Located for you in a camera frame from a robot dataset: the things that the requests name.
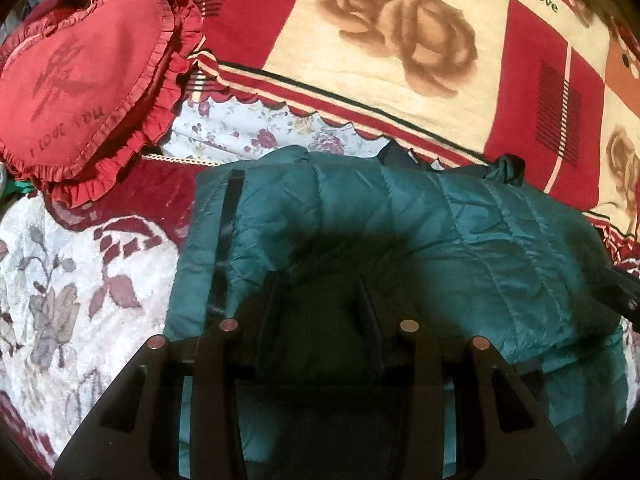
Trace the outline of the teal puffer jacket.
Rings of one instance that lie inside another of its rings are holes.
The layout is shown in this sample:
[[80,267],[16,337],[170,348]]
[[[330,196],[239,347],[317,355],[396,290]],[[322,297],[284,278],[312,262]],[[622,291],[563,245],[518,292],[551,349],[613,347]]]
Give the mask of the teal puffer jacket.
[[436,171],[403,152],[346,157],[281,148],[202,171],[166,335],[231,318],[271,272],[266,383],[239,392],[248,473],[382,479],[396,410],[375,387],[374,330],[360,302],[413,314],[445,354],[487,337],[529,385],[579,467],[622,429],[627,377],[618,316],[594,300],[610,265],[573,208],[522,180],[508,156]]

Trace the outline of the red heart ruffled pillow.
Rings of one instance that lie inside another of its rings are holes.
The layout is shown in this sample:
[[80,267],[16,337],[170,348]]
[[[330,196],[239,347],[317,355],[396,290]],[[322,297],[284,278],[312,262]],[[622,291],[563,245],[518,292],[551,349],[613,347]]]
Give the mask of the red heart ruffled pillow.
[[75,208],[177,115],[204,39],[193,0],[44,0],[1,46],[1,160]]

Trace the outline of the floral white maroon bedspread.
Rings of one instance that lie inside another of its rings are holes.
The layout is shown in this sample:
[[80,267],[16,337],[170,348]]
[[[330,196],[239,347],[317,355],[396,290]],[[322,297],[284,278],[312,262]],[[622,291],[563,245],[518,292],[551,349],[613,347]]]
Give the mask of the floral white maroon bedspread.
[[371,157],[385,140],[284,105],[189,102],[100,200],[66,209],[34,193],[3,208],[1,426],[39,471],[164,328],[195,176],[289,145]]

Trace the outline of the red cream rose blanket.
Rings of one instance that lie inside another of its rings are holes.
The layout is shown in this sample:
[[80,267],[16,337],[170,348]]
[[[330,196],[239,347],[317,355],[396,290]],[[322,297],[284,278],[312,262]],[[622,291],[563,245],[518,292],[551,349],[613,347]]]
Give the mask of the red cream rose blanket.
[[196,96],[283,103],[447,167],[503,153],[639,266],[639,39],[611,0],[194,0]]

